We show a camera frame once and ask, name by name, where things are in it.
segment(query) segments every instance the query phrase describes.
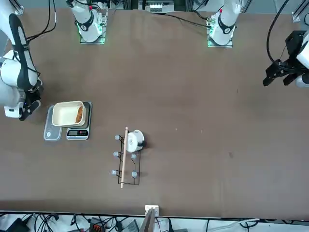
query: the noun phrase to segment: mounting plate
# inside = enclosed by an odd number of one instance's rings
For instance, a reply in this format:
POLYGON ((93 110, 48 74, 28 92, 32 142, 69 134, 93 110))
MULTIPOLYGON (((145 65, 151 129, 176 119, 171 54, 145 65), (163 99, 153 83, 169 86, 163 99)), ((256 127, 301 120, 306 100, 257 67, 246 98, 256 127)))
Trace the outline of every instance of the mounting plate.
POLYGON ((108 9, 106 9, 106 13, 99 13, 98 20, 101 22, 99 26, 99 30, 102 31, 102 35, 100 35, 95 41, 87 42, 81 36, 80 44, 105 44, 106 40, 106 27, 107 27, 107 19, 108 19, 108 9))
POLYGON ((227 47, 227 48, 232 48, 233 47, 232 38, 231 38, 231 40, 226 45, 218 45, 210 38, 209 35, 211 34, 211 32, 213 30, 214 24, 215 24, 214 21, 209 22, 208 20, 206 20, 206 25, 212 27, 212 28, 207 28, 207 47, 227 47))
POLYGON ((146 205, 145 205, 145 215, 147 214, 147 212, 148 212, 150 209, 155 209, 155 216, 156 216, 156 217, 159 216, 159 206, 158 206, 158 205, 146 204, 146 205))

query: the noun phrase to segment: floor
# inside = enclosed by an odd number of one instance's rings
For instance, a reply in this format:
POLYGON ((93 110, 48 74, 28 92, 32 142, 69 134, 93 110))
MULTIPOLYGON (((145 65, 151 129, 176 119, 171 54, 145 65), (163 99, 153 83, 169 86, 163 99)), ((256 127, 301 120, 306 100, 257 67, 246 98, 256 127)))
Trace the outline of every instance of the floor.
MULTIPOLYGON (((15 220, 16 218, 22 218, 23 214, 12 214, 12 215, 5 215, 0 218, 0 230, 7 229, 15 220)), ((30 232, 34 232, 34 221, 35 216, 33 216, 29 221, 27 226, 30 228, 30 232)), ((158 223, 155 224, 154 232, 164 232, 169 230, 169 221, 167 218, 160 218, 158 217, 158 222, 160 224, 160 228, 158 227, 158 223)), ((49 226, 52 230, 57 232, 77 232, 76 225, 71 224, 72 215, 61 215, 59 216, 58 221, 51 220, 49 226)), ((133 220, 136 220, 138 227, 140 228, 143 223, 142 217, 129 217, 123 221, 123 227, 125 228, 130 224, 133 220)), ((206 231, 206 224, 208 220, 205 219, 179 219, 179 218, 171 218, 172 228, 175 232, 205 232, 206 231)), ((40 218, 37 221, 37 231, 39 225, 41 224, 42 220, 40 218)), ((88 229, 89 223, 81 216, 76 218, 76 222, 78 224, 79 229, 88 229)), ((217 221, 211 220, 209 222, 208 231, 210 232, 212 228, 226 226, 231 224, 230 221, 217 221)), ((233 232, 246 232, 247 230, 242 228, 240 225, 235 225, 233 228, 222 230, 222 231, 233 231, 233 232)), ((256 226, 249 229, 251 232, 305 232, 308 231, 308 226, 302 225, 287 225, 287 224, 276 224, 276 223, 258 223, 256 226)))

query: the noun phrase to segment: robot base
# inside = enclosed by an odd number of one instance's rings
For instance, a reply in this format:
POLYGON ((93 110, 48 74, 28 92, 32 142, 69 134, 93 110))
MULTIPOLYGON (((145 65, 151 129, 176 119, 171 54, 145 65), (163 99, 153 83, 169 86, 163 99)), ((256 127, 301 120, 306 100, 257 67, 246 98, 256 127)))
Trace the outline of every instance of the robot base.
MULTIPOLYGON (((214 27, 215 22, 211 21, 207 21, 206 20, 206 25, 207 26, 211 26, 212 28, 214 27)), ((212 28, 207 28, 207 47, 227 47, 227 48, 232 48, 233 47, 233 41, 232 38, 231 40, 226 44, 226 45, 218 45, 216 44, 213 39, 211 39, 210 37, 210 33, 212 28)))
POLYGON ((81 36, 80 44, 105 44, 108 9, 106 9, 106 14, 99 14, 99 15, 102 17, 102 19, 99 20, 100 22, 102 22, 100 25, 100 30, 102 30, 102 35, 100 35, 93 42, 87 42, 81 36))

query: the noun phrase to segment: metal rack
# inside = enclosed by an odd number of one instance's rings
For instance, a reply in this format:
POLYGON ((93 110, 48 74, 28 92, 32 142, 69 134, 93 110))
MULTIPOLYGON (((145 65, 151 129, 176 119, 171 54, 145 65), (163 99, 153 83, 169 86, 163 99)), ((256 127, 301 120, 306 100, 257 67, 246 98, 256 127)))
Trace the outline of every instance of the metal rack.
MULTIPOLYGON (((120 151, 114 151, 113 155, 119 159, 118 170, 112 170, 112 175, 118 177, 118 184, 121 184, 122 162, 123 162, 123 149, 124 149, 124 136, 116 135, 115 140, 120 142, 120 151)), ((131 161, 134 164, 134 171, 131 177, 133 181, 131 183, 123 182, 124 185, 139 185, 140 184, 140 150, 131 153, 131 161)))

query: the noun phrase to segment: scale display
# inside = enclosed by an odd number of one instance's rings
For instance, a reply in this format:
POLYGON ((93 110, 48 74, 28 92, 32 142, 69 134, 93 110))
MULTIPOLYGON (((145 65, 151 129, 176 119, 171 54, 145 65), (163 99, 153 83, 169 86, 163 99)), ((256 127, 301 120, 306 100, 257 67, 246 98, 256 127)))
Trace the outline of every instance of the scale display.
POLYGON ((92 104, 89 101, 83 102, 86 109, 86 120, 82 126, 71 127, 67 130, 68 140, 87 140, 89 138, 90 119, 92 112, 92 104))

